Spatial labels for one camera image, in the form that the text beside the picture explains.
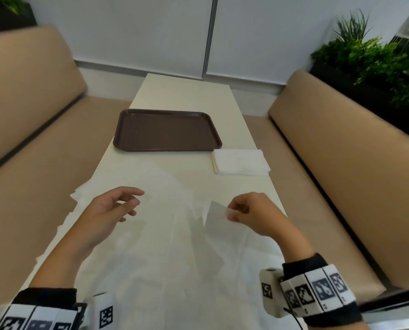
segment planter box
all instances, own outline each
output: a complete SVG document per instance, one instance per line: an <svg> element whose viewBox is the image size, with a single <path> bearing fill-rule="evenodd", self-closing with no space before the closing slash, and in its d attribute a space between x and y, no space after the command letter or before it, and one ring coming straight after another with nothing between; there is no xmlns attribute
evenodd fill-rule
<svg viewBox="0 0 409 330"><path fill-rule="evenodd" d="M320 61L315 61L310 74L409 135L409 117L394 108L390 92L366 83L355 85L350 76Z"/></svg>
<svg viewBox="0 0 409 330"><path fill-rule="evenodd" d="M0 4L0 31L35 26L36 20L33 16L30 4L27 3L26 7L28 10L28 16L20 16L7 9L3 4Z"/></svg>

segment tabletop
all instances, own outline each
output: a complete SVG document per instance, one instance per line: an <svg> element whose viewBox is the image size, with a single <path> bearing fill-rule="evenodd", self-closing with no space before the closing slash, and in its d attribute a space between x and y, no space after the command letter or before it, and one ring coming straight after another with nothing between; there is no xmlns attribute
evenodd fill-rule
<svg viewBox="0 0 409 330"><path fill-rule="evenodd" d="M148 74L130 108L204 112L217 129L222 148L257 148L228 85ZM126 153L114 148L111 142L94 175L122 160L129 160L132 165L136 157L156 162L193 190L197 199L227 205L239 194L263 192L284 211L269 176L217 175L210 152Z"/></svg>

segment brown tray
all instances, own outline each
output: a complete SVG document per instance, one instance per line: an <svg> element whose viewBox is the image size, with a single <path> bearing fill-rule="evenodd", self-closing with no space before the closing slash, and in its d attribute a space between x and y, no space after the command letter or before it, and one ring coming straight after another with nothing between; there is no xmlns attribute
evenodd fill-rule
<svg viewBox="0 0 409 330"><path fill-rule="evenodd" d="M125 152L206 152L222 146L206 113L138 109L120 113L113 144Z"/></svg>

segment white napkin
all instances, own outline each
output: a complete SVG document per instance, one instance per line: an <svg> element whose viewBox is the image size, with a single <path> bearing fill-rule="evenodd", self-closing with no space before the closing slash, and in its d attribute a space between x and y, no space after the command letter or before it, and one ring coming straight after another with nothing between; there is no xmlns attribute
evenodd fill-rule
<svg viewBox="0 0 409 330"><path fill-rule="evenodd" d="M215 149L214 172L219 175L267 175L270 167L259 149Z"/></svg>

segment right hand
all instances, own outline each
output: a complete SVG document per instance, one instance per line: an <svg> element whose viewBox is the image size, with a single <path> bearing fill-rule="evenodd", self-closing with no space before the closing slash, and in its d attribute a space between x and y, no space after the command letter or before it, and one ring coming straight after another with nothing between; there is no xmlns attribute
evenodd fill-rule
<svg viewBox="0 0 409 330"><path fill-rule="evenodd" d="M264 193L241 194L228 207L241 212L230 214L229 221L243 223L263 236L272 237L279 222L285 220L285 215Z"/></svg>

